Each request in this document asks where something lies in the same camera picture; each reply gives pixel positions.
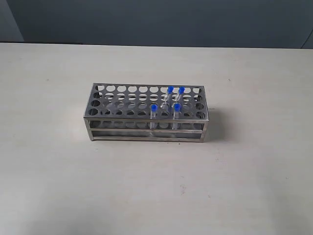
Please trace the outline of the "blue-capped tube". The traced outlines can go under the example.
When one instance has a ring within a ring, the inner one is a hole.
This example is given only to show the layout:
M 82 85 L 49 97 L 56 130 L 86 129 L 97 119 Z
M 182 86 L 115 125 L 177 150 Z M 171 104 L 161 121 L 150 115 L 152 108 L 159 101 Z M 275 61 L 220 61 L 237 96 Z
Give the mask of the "blue-capped tube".
M 175 103 L 173 105 L 173 120 L 179 119 L 180 109 L 181 109 L 181 105 L 179 103 Z M 172 123 L 172 129 L 173 130 L 177 130 L 178 129 L 178 123 L 177 122 L 173 122 Z
M 161 109 L 163 110 L 168 110 L 170 107 L 170 101 L 171 101 L 171 96 L 173 93 L 174 87 L 173 86 L 169 86 L 167 88 L 167 91 L 162 99 L 162 104 L 161 104 Z
M 157 127 L 157 122 L 154 121 L 157 118 L 157 110 L 158 106 L 156 104 L 152 104 L 150 111 L 150 119 L 153 121 L 150 122 L 150 129 L 156 129 Z
M 185 90 L 185 87 L 183 87 L 183 86 L 179 88 L 178 93 L 176 94 L 176 96 L 175 96 L 175 98 L 173 100 L 172 107 L 174 107 L 176 104 L 180 104 L 181 103 L 181 99 L 183 97 L 184 90 Z

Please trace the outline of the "stainless steel test tube rack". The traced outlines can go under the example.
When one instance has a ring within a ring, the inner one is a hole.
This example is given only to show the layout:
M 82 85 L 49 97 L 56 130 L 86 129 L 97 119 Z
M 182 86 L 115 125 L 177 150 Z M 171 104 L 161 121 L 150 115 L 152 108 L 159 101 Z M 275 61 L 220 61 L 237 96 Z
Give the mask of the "stainless steel test tube rack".
M 93 83 L 84 113 L 90 140 L 204 142 L 209 123 L 204 86 L 171 85 L 170 107 L 163 110 L 169 86 Z M 173 100 L 182 86 L 180 116 L 173 120 Z M 158 106 L 156 129 L 150 129 L 152 104 Z

